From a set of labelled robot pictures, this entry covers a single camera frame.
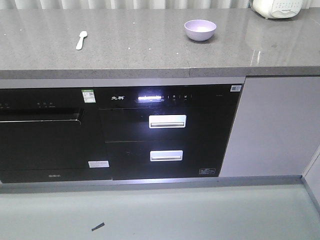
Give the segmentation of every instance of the curtain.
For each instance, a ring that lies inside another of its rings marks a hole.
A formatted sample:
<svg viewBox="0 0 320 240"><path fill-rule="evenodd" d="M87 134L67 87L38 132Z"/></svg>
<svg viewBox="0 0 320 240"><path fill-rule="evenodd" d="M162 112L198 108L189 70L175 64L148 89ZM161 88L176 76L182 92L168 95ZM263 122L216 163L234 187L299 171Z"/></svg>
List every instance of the curtain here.
<svg viewBox="0 0 320 240"><path fill-rule="evenodd" d="M303 8L320 0L304 0ZM0 0L0 9L229 9L249 0Z"/></svg>

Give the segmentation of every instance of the black debris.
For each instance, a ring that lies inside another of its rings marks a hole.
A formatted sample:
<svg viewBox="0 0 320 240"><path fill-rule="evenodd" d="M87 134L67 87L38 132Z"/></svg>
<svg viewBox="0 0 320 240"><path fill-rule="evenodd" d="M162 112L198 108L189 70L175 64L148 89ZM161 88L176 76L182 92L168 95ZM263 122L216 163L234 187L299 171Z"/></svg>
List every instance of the black debris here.
<svg viewBox="0 0 320 240"><path fill-rule="evenodd" d="M105 225L105 223L103 222L103 223L99 224L98 226L92 228L91 231L93 232L94 230L97 230L97 229L103 227L104 225Z"/></svg>

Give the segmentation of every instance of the drawer handle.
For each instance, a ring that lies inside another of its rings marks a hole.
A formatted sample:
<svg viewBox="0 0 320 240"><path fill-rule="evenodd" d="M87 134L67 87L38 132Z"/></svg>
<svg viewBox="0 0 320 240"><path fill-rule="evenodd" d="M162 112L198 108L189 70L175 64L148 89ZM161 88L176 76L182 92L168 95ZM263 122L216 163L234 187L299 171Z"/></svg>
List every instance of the drawer handle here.
<svg viewBox="0 0 320 240"><path fill-rule="evenodd" d="M150 115L150 129L185 128L186 115Z"/></svg>
<svg viewBox="0 0 320 240"><path fill-rule="evenodd" d="M184 151L182 150L165 150L165 151L150 151L151 162L168 162L182 161Z"/></svg>
<svg viewBox="0 0 320 240"><path fill-rule="evenodd" d="M152 122L151 124L152 128L174 128L174 127L184 127L184 122Z"/></svg>

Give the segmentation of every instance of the gray floor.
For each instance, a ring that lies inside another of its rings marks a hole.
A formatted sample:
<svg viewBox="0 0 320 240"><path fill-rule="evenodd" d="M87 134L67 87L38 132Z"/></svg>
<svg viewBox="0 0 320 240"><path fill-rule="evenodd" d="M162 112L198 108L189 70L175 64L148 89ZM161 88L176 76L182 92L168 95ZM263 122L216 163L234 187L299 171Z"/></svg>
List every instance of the gray floor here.
<svg viewBox="0 0 320 240"><path fill-rule="evenodd" d="M320 216L301 184L0 194L0 240L43 239L319 240Z"/></svg>

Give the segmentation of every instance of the door handle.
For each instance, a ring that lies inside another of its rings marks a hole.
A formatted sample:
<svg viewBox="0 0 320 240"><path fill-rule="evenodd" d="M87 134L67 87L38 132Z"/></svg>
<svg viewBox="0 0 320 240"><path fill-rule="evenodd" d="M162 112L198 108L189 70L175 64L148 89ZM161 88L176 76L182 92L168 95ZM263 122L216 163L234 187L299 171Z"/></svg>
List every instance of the door handle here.
<svg viewBox="0 0 320 240"><path fill-rule="evenodd" d="M151 162L168 162L182 161L184 151L182 150L165 150L165 151L150 151Z"/></svg>
<svg viewBox="0 0 320 240"><path fill-rule="evenodd" d="M81 124L82 108L5 109L0 123L37 123L76 121Z"/></svg>
<svg viewBox="0 0 320 240"><path fill-rule="evenodd" d="M185 128L187 115L150 115L150 129Z"/></svg>

